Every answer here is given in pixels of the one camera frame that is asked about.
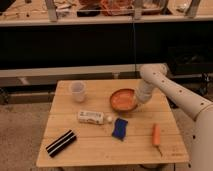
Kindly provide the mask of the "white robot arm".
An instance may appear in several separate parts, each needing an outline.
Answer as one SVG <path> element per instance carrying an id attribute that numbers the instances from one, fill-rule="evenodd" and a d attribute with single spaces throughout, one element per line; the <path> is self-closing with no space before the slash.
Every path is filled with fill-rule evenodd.
<path id="1" fill-rule="evenodd" d="M 175 83 L 166 74 L 164 64 L 143 64 L 136 99 L 147 103 L 154 88 L 158 88 L 194 120 L 195 138 L 189 161 L 190 171 L 213 171 L 213 102 Z"/>

